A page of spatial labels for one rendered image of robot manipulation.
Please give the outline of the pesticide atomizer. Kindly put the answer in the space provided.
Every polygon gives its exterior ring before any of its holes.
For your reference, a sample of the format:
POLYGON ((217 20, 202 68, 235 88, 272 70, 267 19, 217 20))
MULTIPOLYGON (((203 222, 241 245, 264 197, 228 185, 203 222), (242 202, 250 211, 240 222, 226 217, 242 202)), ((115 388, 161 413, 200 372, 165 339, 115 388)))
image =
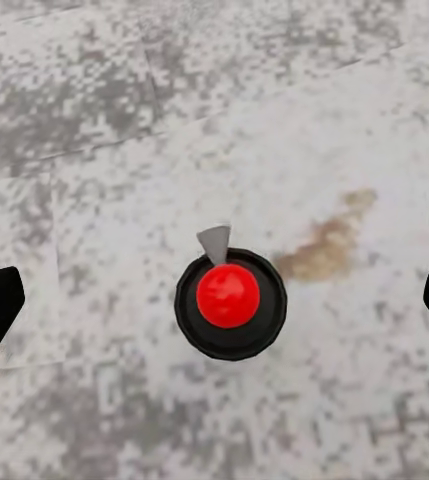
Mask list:
POLYGON ((286 319, 279 272, 247 248, 229 247, 230 228, 198 234, 203 255, 177 281, 174 311, 185 339, 212 359, 241 361, 267 349, 286 319))

